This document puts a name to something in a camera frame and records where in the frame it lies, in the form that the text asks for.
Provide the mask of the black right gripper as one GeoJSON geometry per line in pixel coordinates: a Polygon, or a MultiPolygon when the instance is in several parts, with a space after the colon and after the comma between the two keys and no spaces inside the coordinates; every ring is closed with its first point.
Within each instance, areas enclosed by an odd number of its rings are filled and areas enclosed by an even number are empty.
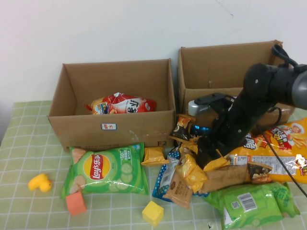
{"type": "MultiPolygon", "coordinates": [[[[275,101],[252,99],[246,95],[239,95],[234,100],[231,109],[226,112],[222,124],[213,129],[214,145],[218,153],[218,158],[213,160],[214,164],[229,164],[228,153],[243,145],[245,136],[275,105],[275,101]]],[[[208,137],[200,137],[197,146],[197,164],[203,169],[210,157],[211,141],[208,137]]]]}

